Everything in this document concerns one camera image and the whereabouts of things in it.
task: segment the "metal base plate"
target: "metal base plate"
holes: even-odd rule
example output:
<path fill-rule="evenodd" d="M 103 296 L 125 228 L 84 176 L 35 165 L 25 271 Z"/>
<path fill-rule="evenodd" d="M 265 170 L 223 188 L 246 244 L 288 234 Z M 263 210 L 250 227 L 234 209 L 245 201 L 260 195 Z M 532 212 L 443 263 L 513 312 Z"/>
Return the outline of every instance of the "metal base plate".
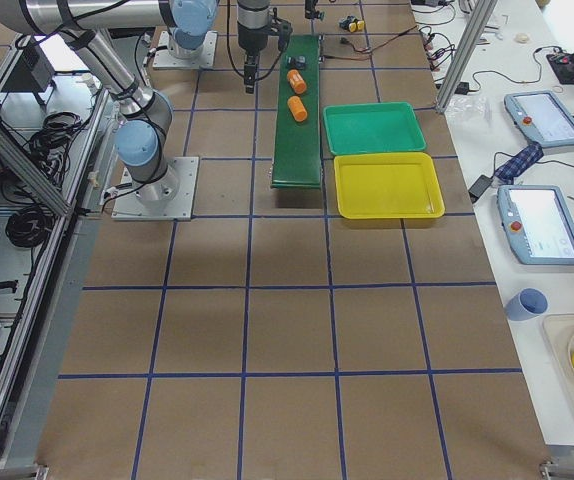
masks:
<path fill-rule="evenodd" d="M 203 50 L 195 58 L 182 60 L 174 57 L 169 50 L 159 50 L 154 56 L 154 70 L 211 70 L 214 68 L 214 58 L 216 56 L 216 40 L 218 33 L 207 32 L 203 42 Z M 162 32 L 158 45 L 169 45 L 169 33 Z"/>
<path fill-rule="evenodd" d="M 173 157 L 170 166 L 176 172 L 180 185 L 178 192 L 169 201 L 143 204 L 136 193 L 130 193 L 116 199 L 111 216 L 114 220 L 135 222 L 158 220 L 191 220 L 198 178 L 198 157 Z M 127 169 L 123 172 L 122 183 L 131 182 Z"/>

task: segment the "orange object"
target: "orange object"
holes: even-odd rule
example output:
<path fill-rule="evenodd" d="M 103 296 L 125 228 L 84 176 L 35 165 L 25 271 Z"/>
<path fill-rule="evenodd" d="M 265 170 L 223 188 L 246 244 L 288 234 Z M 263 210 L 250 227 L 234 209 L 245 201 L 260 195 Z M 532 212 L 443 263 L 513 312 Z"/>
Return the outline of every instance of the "orange object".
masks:
<path fill-rule="evenodd" d="M 304 122 L 307 120 L 307 109 L 305 105 L 303 105 L 303 101 L 300 97 L 294 95 L 293 97 L 289 97 L 287 99 L 287 106 L 289 107 L 289 111 L 294 116 L 294 120 L 297 122 Z"/>
<path fill-rule="evenodd" d="M 289 81 L 291 89 L 298 95 L 307 91 L 307 84 L 305 83 L 303 76 L 295 68 L 287 72 L 287 81 Z"/>

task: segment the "power adapter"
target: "power adapter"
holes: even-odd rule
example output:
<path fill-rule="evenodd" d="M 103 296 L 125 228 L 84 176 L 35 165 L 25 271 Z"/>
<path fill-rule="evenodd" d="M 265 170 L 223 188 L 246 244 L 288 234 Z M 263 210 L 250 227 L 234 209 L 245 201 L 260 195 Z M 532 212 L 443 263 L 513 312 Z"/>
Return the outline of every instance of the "power adapter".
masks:
<path fill-rule="evenodd" d="M 436 88 L 440 90 L 442 83 L 436 84 Z M 458 95 L 467 95 L 471 90 L 469 90 L 469 82 L 460 82 L 456 87 L 456 92 Z"/>
<path fill-rule="evenodd" d="M 471 203 L 476 203 L 480 197 L 483 196 L 483 193 L 489 188 L 491 185 L 492 179 L 487 175 L 481 175 L 478 179 L 474 182 L 474 184 L 469 187 L 469 199 Z"/>

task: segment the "tablet screen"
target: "tablet screen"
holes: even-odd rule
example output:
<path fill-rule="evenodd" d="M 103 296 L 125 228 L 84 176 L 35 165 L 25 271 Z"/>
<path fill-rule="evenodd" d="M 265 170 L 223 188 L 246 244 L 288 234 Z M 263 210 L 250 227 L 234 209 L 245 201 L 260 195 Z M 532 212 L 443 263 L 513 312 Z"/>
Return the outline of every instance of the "tablet screen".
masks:
<path fill-rule="evenodd" d="M 574 139 L 574 125 L 550 95 L 520 95 L 516 97 L 516 101 L 525 115 L 531 117 L 533 125 L 544 140 L 551 142 Z"/>
<path fill-rule="evenodd" d="M 574 239 L 556 192 L 516 189 L 509 194 L 518 209 L 531 257 L 574 258 Z"/>

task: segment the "green conveyor belt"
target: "green conveyor belt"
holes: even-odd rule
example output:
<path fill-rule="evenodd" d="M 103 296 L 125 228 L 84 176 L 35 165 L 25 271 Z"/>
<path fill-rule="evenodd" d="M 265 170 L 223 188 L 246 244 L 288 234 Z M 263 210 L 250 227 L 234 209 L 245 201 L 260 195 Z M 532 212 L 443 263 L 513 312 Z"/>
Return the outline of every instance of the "green conveyor belt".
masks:
<path fill-rule="evenodd" d="M 287 99 L 294 95 L 287 81 L 289 67 L 284 59 L 304 56 L 307 68 L 301 71 L 307 91 L 300 95 L 307 120 L 297 123 Z M 318 119 L 319 41 L 314 35 L 294 35 L 283 54 L 278 86 L 276 144 L 271 175 L 272 188 L 320 188 L 320 122 Z"/>

